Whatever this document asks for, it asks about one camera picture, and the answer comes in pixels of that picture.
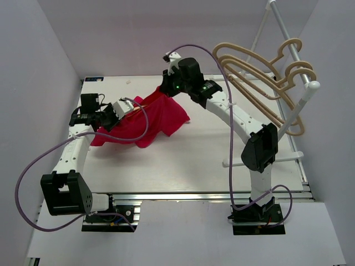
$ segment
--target white wall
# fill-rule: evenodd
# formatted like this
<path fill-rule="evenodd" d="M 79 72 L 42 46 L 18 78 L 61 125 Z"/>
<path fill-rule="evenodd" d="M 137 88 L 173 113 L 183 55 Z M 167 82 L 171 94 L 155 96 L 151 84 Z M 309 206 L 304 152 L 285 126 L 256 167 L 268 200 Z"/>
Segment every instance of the white wall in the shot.
<path fill-rule="evenodd" d="M 86 75 L 160 75 L 162 56 L 181 44 L 213 49 L 220 42 L 251 47 L 266 0 L 38 0 L 81 78 Z M 317 0 L 281 0 L 292 36 L 305 26 Z M 257 52 L 274 58 L 283 42 L 273 17 Z M 218 72 L 204 52 L 181 54 L 199 61 L 205 74 Z"/>
<path fill-rule="evenodd" d="M 355 2 L 320 0 L 302 31 L 303 60 L 322 87 L 305 107 L 296 138 L 312 192 L 324 201 L 347 265 L 355 265 Z"/>
<path fill-rule="evenodd" d="M 80 81 L 36 0 L 4 0 L 0 8 L 1 265 L 23 265 L 32 229 L 17 213 L 20 172 L 62 140 Z M 56 154 L 34 167 L 21 186 L 21 203 L 34 220 L 39 181 Z"/>

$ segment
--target table surface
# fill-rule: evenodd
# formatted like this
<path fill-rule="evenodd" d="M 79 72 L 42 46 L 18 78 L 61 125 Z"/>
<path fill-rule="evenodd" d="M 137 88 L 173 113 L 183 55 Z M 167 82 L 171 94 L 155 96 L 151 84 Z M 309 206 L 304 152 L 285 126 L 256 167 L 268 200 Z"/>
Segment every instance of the table surface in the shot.
<path fill-rule="evenodd" d="M 122 97 L 142 98 L 161 84 L 161 76 L 104 77 L 103 81 L 84 82 L 82 93 L 103 93 L 104 102 Z M 262 82 L 253 81 L 268 94 L 272 90 Z M 226 89 L 223 81 L 218 82 Z M 233 86 L 233 101 L 250 116 L 268 124 L 265 118 Z M 280 114 L 277 102 L 255 94 L 275 113 Z M 84 166 L 84 179 L 93 192 L 226 192 L 228 169 L 222 161 L 229 154 L 229 127 L 217 116 L 192 102 L 188 95 L 174 97 L 190 116 L 172 136 L 158 134 L 145 149 L 135 145 L 106 143 L 91 147 Z M 235 134 L 234 156 L 240 156 L 243 142 Z M 291 151 L 285 135 L 279 142 L 279 152 Z M 234 167 L 234 191 L 249 191 L 249 171 L 245 166 Z M 301 175 L 295 161 L 274 163 L 272 185 L 284 184 L 293 191 L 302 190 Z"/>
<path fill-rule="evenodd" d="M 282 203 L 283 213 L 288 203 Z M 285 235 L 233 236 L 230 204 L 146 201 L 135 233 L 81 232 L 81 219 L 53 233 L 35 231 L 28 256 L 39 266 L 345 264 L 324 203 L 295 203 Z M 50 216 L 44 204 L 38 224 L 56 227 L 74 216 Z"/>

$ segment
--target black mounting bracket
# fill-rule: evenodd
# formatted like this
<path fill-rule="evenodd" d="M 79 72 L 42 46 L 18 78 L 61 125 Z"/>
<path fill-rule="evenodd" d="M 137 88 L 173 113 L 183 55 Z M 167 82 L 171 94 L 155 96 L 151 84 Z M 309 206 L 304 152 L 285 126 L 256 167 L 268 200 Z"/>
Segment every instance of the black mounting bracket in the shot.
<path fill-rule="evenodd" d="M 263 125 L 259 132 L 250 135 L 241 159 L 250 170 L 263 173 L 265 167 L 275 161 L 278 152 L 277 127 L 273 123 Z"/>
<path fill-rule="evenodd" d="M 68 191 L 61 191 L 67 185 Z M 80 173 L 43 175 L 40 180 L 45 202 L 50 215 L 89 214 L 92 207 L 92 193 Z"/>

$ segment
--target cable tie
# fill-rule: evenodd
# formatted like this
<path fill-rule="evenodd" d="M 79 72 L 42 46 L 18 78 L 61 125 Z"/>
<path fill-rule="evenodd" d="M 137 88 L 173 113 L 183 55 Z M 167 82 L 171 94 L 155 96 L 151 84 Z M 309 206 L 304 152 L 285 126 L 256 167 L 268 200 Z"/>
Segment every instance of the cable tie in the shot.
<path fill-rule="evenodd" d="M 228 110 L 229 107 L 231 107 L 231 106 L 233 106 L 233 105 L 237 105 L 237 103 L 233 103 L 233 102 L 230 103 L 230 102 L 228 102 L 226 110 Z"/>

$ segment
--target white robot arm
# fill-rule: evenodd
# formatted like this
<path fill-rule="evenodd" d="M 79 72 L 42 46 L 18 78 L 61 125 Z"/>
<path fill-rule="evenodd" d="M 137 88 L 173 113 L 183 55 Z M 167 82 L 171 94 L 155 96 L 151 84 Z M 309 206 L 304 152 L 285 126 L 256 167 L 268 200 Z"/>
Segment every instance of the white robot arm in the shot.
<path fill-rule="evenodd" d="M 105 104 L 100 111 L 98 94 L 82 94 L 81 107 L 71 117 L 68 138 L 85 132 L 94 132 L 100 126 L 110 131 L 126 114 L 132 112 L 131 102 L 119 100 Z M 40 181 L 44 198 L 51 215 L 90 214 L 109 208 L 109 195 L 91 193 L 82 178 L 85 159 L 94 135 L 76 137 L 66 144 L 51 174 Z"/>

